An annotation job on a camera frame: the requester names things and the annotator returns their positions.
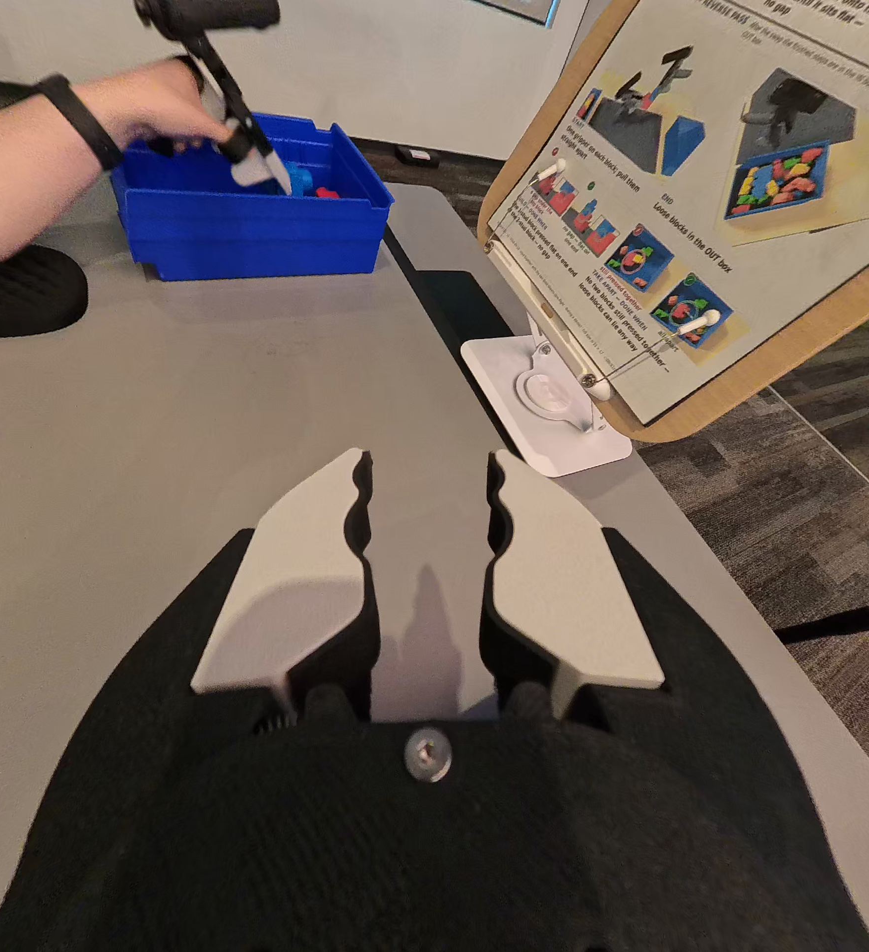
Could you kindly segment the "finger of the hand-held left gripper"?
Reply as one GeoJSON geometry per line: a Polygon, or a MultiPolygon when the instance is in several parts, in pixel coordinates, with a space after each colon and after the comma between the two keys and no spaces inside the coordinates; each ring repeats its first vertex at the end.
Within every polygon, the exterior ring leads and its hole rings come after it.
{"type": "Polygon", "coordinates": [[[242,159],[231,164],[232,178],[244,187],[275,183],[285,195],[293,195],[289,170],[276,152],[263,155],[250,150],[242,159]]]}

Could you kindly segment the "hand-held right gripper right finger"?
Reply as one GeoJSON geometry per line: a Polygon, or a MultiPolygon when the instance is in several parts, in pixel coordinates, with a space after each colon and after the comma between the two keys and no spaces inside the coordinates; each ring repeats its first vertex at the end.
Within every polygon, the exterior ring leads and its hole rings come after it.
{"type": "Polygon", "coordinates": [[[488,544],[479,651],[504,708],[519,684],[564,718],[590,685],[666,681],[607,531],[579,500],[508,450],[488,456],[488,544]]]}

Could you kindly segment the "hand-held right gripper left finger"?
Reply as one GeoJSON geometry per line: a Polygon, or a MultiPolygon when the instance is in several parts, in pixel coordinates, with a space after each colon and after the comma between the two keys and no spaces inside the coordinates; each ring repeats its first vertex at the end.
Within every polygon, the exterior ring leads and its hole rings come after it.
{"type": "Polygon", "coordinates": [[[270,507],[192,675],[194,693],[264,688],[295,719],[312,688],[333,684],[369,719],[381,649],[366,558],[371,496],[370,453],[353,447],[270,507]]]}

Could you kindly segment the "pile of colourful toy blocks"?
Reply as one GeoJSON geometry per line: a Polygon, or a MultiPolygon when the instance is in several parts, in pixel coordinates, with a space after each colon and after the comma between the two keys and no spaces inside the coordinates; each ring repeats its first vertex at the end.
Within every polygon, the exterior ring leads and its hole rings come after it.
{"type": "Polygon", "coordinates": [[[289,197],[317,197],[320,199],[339,199],[341,195],[334,189],[314,183],[312,173],[304,166],[286,163],[290,189],[284,190],[289,197]]]}

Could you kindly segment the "blue plastic bin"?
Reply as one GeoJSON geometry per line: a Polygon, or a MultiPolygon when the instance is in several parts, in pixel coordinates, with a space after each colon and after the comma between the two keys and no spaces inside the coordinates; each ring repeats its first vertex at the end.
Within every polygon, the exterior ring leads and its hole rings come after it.
{"type": "Polygon", "coordinates": [[[339,125],[257,113],[312,193],[241,187],[210,146],[160,157],[132,145],[111,173],[133,261],[166,282],[369,273],[394,197],[339,125]]]}

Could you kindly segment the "person's left forearm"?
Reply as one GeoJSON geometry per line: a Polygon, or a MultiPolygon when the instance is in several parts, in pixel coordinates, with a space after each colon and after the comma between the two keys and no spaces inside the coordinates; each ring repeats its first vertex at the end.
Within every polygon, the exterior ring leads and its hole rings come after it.
{"type": "Polygon", "coordinates": [[[44,232],[101,173],[94,152],[46,97],[0,110],[0,262],[44,232]]]}

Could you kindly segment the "person's left hand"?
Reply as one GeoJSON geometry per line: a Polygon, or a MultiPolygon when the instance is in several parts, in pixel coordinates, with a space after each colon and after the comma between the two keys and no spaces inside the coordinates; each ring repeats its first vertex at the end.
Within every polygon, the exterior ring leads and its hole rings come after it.
{"type": "Polygon", "coordinates": [[[171,153],[226,143],[232,130],[207,111],[191,70],[164,59],[73,87],[76,96],[126,150],[136,142],[166,140],[171,153]]]}

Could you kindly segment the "black wristwatch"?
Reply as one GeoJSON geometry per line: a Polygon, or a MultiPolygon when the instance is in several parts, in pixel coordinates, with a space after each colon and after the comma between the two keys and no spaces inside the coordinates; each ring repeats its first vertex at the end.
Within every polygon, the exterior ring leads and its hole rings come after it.
{"type": "Polygon", "coordinates": [[[44,96],[61,113],[94,154],[103,172],[110,173],[122,164],[122,150],[73,91],[64,75],[48,75],[34,84],[31,90],[34,94],[44,96]]]}

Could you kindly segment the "black desk mat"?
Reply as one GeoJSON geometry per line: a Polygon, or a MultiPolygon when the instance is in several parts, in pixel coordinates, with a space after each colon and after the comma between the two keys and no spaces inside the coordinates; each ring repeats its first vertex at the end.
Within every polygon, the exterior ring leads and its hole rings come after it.
{"type": "Polygon", "coordinates": [[[512,330],[475,277],[464,270],[418,272],[425,302],[433,306],[438,326],[458,350],[471,340],[512,337],[512,330]]]}

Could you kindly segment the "metal poster bracket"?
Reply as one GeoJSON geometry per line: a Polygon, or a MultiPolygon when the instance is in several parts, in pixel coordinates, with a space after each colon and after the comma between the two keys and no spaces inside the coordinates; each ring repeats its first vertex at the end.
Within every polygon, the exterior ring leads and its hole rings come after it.
{"type": "Polygon", "coordinates": [[[605,430],[607,421],[602,412],[595,408],[533,318],[528,321],[535,348],[530,367],[514,384],[521,404],[539,418],[567,422],[583,434],[605,430]]]}

